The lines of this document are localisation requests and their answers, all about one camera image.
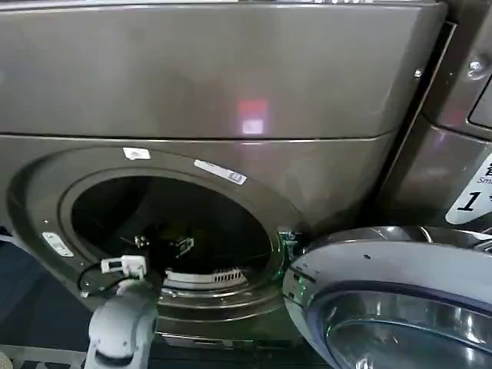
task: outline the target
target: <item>screw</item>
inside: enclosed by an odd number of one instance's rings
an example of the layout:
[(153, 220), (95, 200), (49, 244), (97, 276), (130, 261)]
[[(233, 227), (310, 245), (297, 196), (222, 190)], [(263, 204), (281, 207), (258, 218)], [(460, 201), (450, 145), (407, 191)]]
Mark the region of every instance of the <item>screw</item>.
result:
[(482, 63), (479, 61), (473, 61), (470, 63), (469, 67), (472, 71), (479, 71), (482, 69)]
[(422, 68), (419, 68), (419, 69), (417, 69), (417, 70), (415, 71), (415, 73), (414, 73), (414, 77), (415, 77), (415, 78), (420, 78), (420, 77), (422, 77), (422, 74), (423, 74)]

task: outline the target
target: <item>sticker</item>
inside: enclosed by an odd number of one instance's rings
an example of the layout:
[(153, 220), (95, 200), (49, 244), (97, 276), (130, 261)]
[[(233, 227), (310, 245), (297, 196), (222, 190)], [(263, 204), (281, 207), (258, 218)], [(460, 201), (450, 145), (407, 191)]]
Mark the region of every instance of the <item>sticker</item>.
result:
[(492, 211), (492, 154), (482, 163), (453, 206), (446, 221), (464, 224)]
[(151, 152), (146, 148), (123, 148), (127, 159), (130, 160), (148, 160), (151, 158)]
[(69, 248), (63, 243), (60, 236), (53, 232), (43, 232), (43, 238), (48, 242), (48, 244), (57, 252), (65, 258), (73, 258), (74, 253), (70, 251)]
[(204, 171), (207, 171), (209, 173), (212, 173), (213, 175), (217, 175), (223, 179), (234, 182), (237, 185), (244, 184), (248, 179), (248, 177), (246, 177), (245, 175), (240, 175), (235, 171), (230, 171), (229, 169), (225, 169), (223, 167), (219, 167), (218, 165), (214, 165), (202, 160), (195, 160), (194, 166), (203, 169)]

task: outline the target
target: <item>adjacent washing machine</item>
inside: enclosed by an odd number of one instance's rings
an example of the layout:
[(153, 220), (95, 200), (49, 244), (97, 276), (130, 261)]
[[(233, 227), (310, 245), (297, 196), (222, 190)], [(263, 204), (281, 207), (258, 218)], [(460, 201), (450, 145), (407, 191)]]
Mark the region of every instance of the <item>adjacent washing machine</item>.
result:
[(492, 14), (477, 2), (455, 10), (433, 83), (379, 191), (376, 221), (491, 230)]

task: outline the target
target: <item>barcode label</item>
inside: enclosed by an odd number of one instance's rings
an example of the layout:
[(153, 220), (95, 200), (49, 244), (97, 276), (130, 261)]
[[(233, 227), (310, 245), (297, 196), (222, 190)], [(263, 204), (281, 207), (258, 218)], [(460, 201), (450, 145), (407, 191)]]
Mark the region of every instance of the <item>barcode label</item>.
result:
[(231, 171), (229, 169), (219, 167), (218, 165), (209, 163), (207, 161), (195, 160), (194, 166), (207, 171), (208, 173), (212, 173), (213, 175), (217, 175), (218, 177), (221, 177), (223, 179), (227, 179), (228, 181), (231, 181), (237, 185), (244, 184), (248, 179), (248, 177), (246, 177), (245, 175), (240, 175), (236, 171)]

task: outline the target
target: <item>washing machine door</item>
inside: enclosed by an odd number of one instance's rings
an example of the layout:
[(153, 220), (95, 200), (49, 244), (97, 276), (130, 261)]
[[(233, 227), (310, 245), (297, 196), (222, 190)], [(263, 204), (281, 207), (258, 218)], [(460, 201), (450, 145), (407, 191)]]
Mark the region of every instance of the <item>washing machine door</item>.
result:
[(285, 304), (333, 368), (490, 368), (489, 248), (468, 231), (344, 231), (290, 266)]

